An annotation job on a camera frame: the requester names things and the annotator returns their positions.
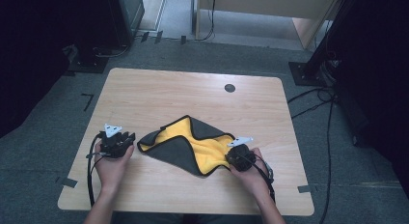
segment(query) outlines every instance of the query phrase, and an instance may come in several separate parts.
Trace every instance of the black base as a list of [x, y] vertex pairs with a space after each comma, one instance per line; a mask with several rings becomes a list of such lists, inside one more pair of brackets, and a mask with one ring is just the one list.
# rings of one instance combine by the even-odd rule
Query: black base
[[288, 65], [289, 69], [291, 70], [295, 85], [316, 87], [325, 87], [327, 85], [322, 79], [320, 71], [318, 71], [318, 73], [314, 77], [308, 77], [304, 74], [303, 69], [307, 65], [306, 63], [288, 62]]
[[109, 58], [98, 58], [95, 57], [95, 62], [93, 64], [81, 64], [78, 60], [78, 55], [72, 59], [69, 65], [68, 72], [90, 72], [90, 73], [103, 73]]

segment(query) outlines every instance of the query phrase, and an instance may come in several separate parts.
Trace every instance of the wire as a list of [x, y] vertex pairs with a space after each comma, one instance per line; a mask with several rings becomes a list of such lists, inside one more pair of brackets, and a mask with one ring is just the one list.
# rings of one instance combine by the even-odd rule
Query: wire
[[328, 70], [327, 68], [327, 61], [322, 62], [321, 64], [321, 69], [322, 72], [324, 73], [324, 75], [327, 77], [328, 80], [331, 81], [331, 83], [334, 85], [335, 83], [337, 83], [337, 79], [335, 79], [331, 74], [332, 72]]
[[303, 114], [305, 114], [305, 113], [307, 113], [307, 112], [309, 112], [309, 111], [315, 110], [316, 108], [318, 108], [318, 107], [320, 107], [321, 105], [326, 104], [326, 103], [328, 103], [328, 102], [330, 102], [330, 101], [323, 101], [323, 102], [321, 102], [320, 104], [317, 104], [317, 105], [315, 105], [315, 106], [313, 106], [313, 107], [308, 108], [308, 109], [305, 110], [305, 111], [302, 111], [302, 112], [300, 112], [300, 113], [298, 113], [298, 114], [296, 114], [296, 115], [294, 115], [294, 116], [291, 116], [291, 119], [293, 120], [293, 119], [297, 118], [297, 117], [300, 116], [300, 115], [303, 115]]
[[100, 138], [100, 134], [97, 134], [94, 137], [93, 143], [91, 144], [90, 147], [90, 153], [87, 155], [88, 158], [88, 166], [87, 166], [87, 184], [88, 184], [88, 195], [90, 196], [90, 203], [91, 203], [91, 207], [94, 205], [95, 203], [95, 199], [94, 199], [94, 192], [93, 192], [93, 177], [92, 177], [92, 170], [91, 170], [91, 161], [93, 160], [93, 149], [94, 149], [94, 145], [96, 142], [96, 139]]
[[[252, 165], [253, 165], [253, 167], [255, 167], [256, 169], [257, 169], [257, 171], [259, 171], [259, 173], [261, 174], [261, 177], [264, 179], [264, 181], [267, 183], [267, 186], [268, 186], [268, 189], [270, 190], [270, 197], [271, 197], [271, 199], [273, 199], [273, 201], [274, 201], [274, 203], [276, 202], [276, 192], [274, 191], [274, 188], [273, 188], [273, 185], [271, 184], [272, 182], [270, 181], [270, 179], [267, 177], [267, 175], [265, 175], [265, 173], [257, 166], [257, 164], [255, 164], [254, 162], [252, 162], [250, 159], [248, 159], [247, 157], [245, 157], [245, 156], [243, 156], [243, 155], [241, 155], [241, 154], [238, 154], [238, 153], [236, 153], [238, 156], [240, 156], [241, 158], [243, 158], [244, 160], [246, 160], [246, 161], [248, 161], [249, 163], [251, 163]], [[259, 157], [261, 160], [262, 160], [262, 162], [264, 163], [264, 165], [265, 165], [265, 167], [267, 168], [267, 166], [266, 166], [266, 162], [261, 158], [261, 157]]]
[[327, 154], [328, 154], [328, 182], [327, 182], [327, 198], [325, 199], [324, 212], [322, 213], [321, 220], [319, 224], [324, 223], [325, 217], [327, 216], [327, 211], [330, 203], [331, 196], [331, 174], [332, 174], [332, 162], [331, 162], [331, 145], [330, 145], [330, 127], [331, 127], [331, 117], [334, 106], [334, 99], [331, 100], [330, 114], [328, 116], [328, 125], [327, 125]]
[[196, 41], [198, 41], [198, 42], [206, 41], [207, 39], [209, 39], [214, 34], [214, 8], [215, 8], [215, 6], [216, 6], [216, 0], [213, 0], [213, 5], [212, 5], [212, 9], [211, 9], [211, 18], [210, 18], [210, 21], [211, 21], [210, 31], [208, 31], [208, 34], [207, 34], [207, 36], [205, 38], [199, 39], [199, 40], [196, 40]]
[[305, 96], [305, 95], [307, 95], [307, 94], [309, 94], [309, 93], [311, 93], [311, 92], [314, 92], [314, 91], [322, 90], [322, 89], [324, 89], [324, 88], [325, 88], [325, 87], [321, 87], [321, 88], [315, 88], [315, 89], [306, 91], [306, 92], [301, 93], [300, 95], [298, 95], [298, 96], [296, 96], [296, 97], [294, 97], [294, 98], [290, 98], [286, 103], [289, 104], [289, 103], [291, 103], [292, 101], [294, 101], [294, 100], [296, 100], [296, 99], [298, 99], [298, 98], [300, 98], [300, 97], [302, 97], [302, 96]]
[[100, 55], [100, 54], [96, 54], [96, 57], [100, 57], [100, 58], [111, 58], [111, 57], [119, 57], [121, 55], [123, 55], [126, 50], [128, 50], [129, 46], [127, 46], [122, 52], [118, 53], [118, 54], [113, 54], [113, 55]]
[[260, 156], [258, 156], [257, 154], [254, 154], [257, 158], [259, 158], [263, 163], [264, 163], [264, 166], [265, 166], [265, 168], [267, 169], [267, 171], [268, 171], [268, 179], [269, 179], [269, 181], [270, 182], [273, 182], [274, 181], [274, 172], [273, 172], [273, 169], [268, 165], [268, 163], [263, 159], [263, 158], [261, 158]]
[[95, 166], [96, 166], [103, 158], [104, 158], [104, 156], [102, 156], [99, 160], [97, 160], [97, 161], [94, 163], [93, 168], [91, 169], [90, 174], [93, 173]]
[[[330, 106], [330, 112], [328, 115], [328, 124], [327, 124], [327, 154], [328, 154], [328, 181], [327, 181], [327, 197], [325, 199], [325, 207], [324, 207], [324, 212], [322, 213], [321, 219], [319, 221], [319, 224], [322, 224], [325, 220], [325, 217], [327, 215], [328, 212], [328, 207], [329, 207], [329, 203], [330, 203], [330, 197], [331, 197], [331, 180], [332, 180], [332, 161], [331, 161], [331, 143], [330, 143], [330, 127], [331, 127], [331, 118], [332, 118], [332, 112], [333, 112], [333, 107], [334, 107], [334, 102], [337, 99], [337, 95], [332, 95], [328, 90], [325, 90], [325, 88], [315, 88], [312, 90], [309, 90], [307, 92], [301, 93], [300, 95], [289, 99], [287, 103], [290, 103], [306, 94], [309, 94], [313, 91], [318, 91], [317, 92], [317, 96], [319, 98], [319, 100], [321, 100], [322, 102], [316, 106], [313, 106], [293, 117], [291, 117], [291, 119], [294, 119], [310, 110], [315, 110], [316, 108], [318, 108], [319, 106], [331, 102], [331, 106]], [[322, 92], [327, 93], [327, 95], [329, 95], [329, 98], [325, 99], [322, 97]]]

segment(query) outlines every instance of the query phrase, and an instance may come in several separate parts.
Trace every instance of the cloth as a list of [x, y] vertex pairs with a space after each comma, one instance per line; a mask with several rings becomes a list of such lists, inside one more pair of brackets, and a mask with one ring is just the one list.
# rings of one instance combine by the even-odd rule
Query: cloth
[[141, 153], [174, 164], [196, 176], [209, 176], [218, 166], [229, 168], [226, 154], [234, 136], [184, 116], [144, 136]]

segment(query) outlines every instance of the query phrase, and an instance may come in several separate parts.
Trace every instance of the forearm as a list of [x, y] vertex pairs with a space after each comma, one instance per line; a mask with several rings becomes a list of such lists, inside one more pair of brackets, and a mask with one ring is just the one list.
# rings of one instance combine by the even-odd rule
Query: forearm
[[109, 224], [116, 195], [116, 191], [101, 191], [84, 224]]
[[273, 199], [271, 199], [268, 194], [261, 192], [256, 193], [255, 198], [264, 224], [286, 223], [280, 215], [279, 210], [277, 210]]

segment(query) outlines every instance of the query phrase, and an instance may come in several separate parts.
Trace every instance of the round hole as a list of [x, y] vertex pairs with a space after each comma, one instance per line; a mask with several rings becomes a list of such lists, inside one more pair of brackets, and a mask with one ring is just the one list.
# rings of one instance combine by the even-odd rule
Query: round hole
[[227, 92], [229, 92], [229, 93], [233, 93], [233, 92], [235, 91], [235, 87], [234, 87], [234, 85], [232, 85], [232, 84], [227, 84], [227, 85], [225, 86], [225, 90], [226, 90]]

